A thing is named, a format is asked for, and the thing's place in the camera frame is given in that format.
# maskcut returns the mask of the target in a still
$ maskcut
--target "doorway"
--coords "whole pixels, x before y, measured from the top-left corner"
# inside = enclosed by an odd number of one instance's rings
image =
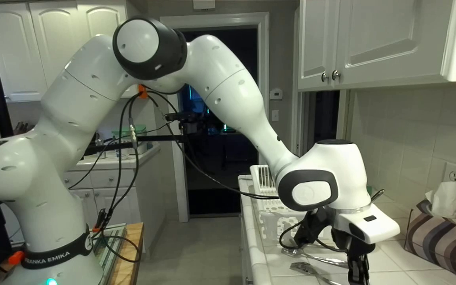
[[[201,34],[217,36],[239,57],[253,79],[258,77],[255,26],[180,31],[186,41]],[[188,117],[182,128],[186,137],[185,155],[190,158],[185,161],[188,213],[191,216],[239,213],[240,196],[226,188],[237,188],[237,175],[248,172],[248,166],[258,163],[256,148],[243,134],[217,118],[193,87],[182,88],[179,109]]]
[[[256,82],[262,95],[264,110],[269,114],[269,12],[237,12],[237,14],[199,14],[199,15],[163,15],[163,23],[177,30],[215,30],[215,28],[256,28],[258,41],[258,76]],[[175,171],[175,193],[179,220],[190,218],[188,191],[185,177],[185,159],[179,147],[172,147],[172,159]]]

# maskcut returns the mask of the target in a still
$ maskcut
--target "cabinet door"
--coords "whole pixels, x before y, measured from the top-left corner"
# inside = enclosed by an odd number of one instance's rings
[[[297,88],[329,88],[337,33],[337,0],[300,0]]]
[[[115,28],[126,20],[125,1],[122,0],[80,0],[79,11],[85,17],[90,38],[96,33],[112,36]]]
[[[340,1],[342,87],[440,82],[452,0]]]
[[[87,26],[74,1],[30,3],[47,85],[87,41]]]
[[[115,201],[123,194],[126,188],[122,186],[118,190],[118,194],[115,196]],[[101,210],[103,207],[107,210],[114,196],[114,188],[95,188],[95,201],[96,207]],[[134,223],[134,212],[137,212],[136,202],[134,202],[134,191],[136,188],[131,188],[128,196],[125,196],[118,205],[115,207],[110,223]]]
[[[25,3],[0,4],[0,76],[8,99],[39,99],[46,83]]]
[[[69,191],[79,202],[82,202],[84,218],[88,226],[95,226],[98,220],[98,207],[91,190],[71,190]]]

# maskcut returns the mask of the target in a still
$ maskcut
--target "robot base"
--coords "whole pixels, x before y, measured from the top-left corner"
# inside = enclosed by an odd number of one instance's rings
[[[1,285],[61,285],[82,283],[101,285],[104,283],[103,267],[93,253],[77,254],[65,262],[44,269],[14,267]]]

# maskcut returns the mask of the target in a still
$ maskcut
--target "kitchen counter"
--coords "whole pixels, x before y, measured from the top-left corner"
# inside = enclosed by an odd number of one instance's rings
[[[158,142],[153,142],[150,148],[145,148],[145,150],[142,147],[139,147],[139,148],[141,150],[139,150],[137,158],[139,158],[139,164],[142,164],[147,159],[150,159],[150,156],[158,153],[161,145]],[[84,169],[91,167],[91,163],[96,159],[96,156],[98,156],[98,153],[85,155],[69,171],[84,171]],[[117,152],[115,150],[109,150],[109,152],[101,155],[101,158],[96,163],[96,169],[112,169],[117,164],[118,164]],[[123,150],[122,167],[134,167],[134,153],[129,153],[128,148]]]
[[[253,191],[251,183],[250,175],[239,175],[239,188],[242,191]],[[399,207],[384,196],[376,204],[386,213],[391,212],[391,216],[399,215],[397,218],[400,218],[400,215],[405,213],[405,210],[397,210]],[[261,218],[256,201],[242,196],[242,213],[242,234],[245,239],[243,254],[247,258],[245,280],[251,280],[255,285],[326,283],[316,275],[304,275],[289,269],[291,262],[307,261],[316,269],[316,272],[327,277],[331,281],[348,285],[346,269],[315,261],[305,254],[283,253],[277,245],[275,235],[269,234],[262,237],[261,232],[264,231],[261,231],[261,228],[272,226],[266,224],[269,220]],[[321,232],[321,240],[332,243],[324,232]],[[334,253],[318,245],[307,245],[305,253],[318,258],[329,256],[345,259],[343,253]],[[402,247],[402,235],[376,243],[375,250],[369,254],[369,261],[370,285],[456,285],[454,273],[405,251]]]

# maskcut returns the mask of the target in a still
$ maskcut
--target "cabinet handle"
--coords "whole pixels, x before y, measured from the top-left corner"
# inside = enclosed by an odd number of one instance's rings
[[[327,74],[326,74],[326,71],[321,72],[321,82],[327,82]]]
[[[337,79],[340,80],[340,72],[338,72],[338,69],[334,69],[332,74],[331,74],[331,77],[332,77],[332,80],[337,80]]]

